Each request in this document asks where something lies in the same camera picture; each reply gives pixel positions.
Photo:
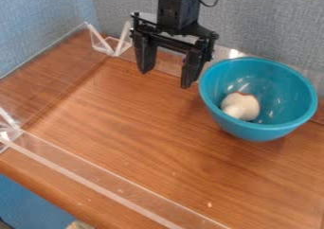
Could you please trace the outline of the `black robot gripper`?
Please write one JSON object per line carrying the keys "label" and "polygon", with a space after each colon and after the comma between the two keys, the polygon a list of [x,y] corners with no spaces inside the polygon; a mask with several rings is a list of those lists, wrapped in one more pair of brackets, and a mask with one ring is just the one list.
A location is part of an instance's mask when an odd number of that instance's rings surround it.
{"label": "black robot gripper", "polygon": [[[156,14],[134,11],[131,19],[134,17],[143,18],[164,26],[182,29],[193,22],[198,23],[200,7],[213,8],[218,1],[206,4],[202,0],[158,0]],[[156,66],[157,43],[152,36],[137,33],[134,47],[138,69],[142,74],[146,74]],[[205,53],[190,50],[182,65],[181,87],[184,89],[188,89],[197,81],[205,63]]]}

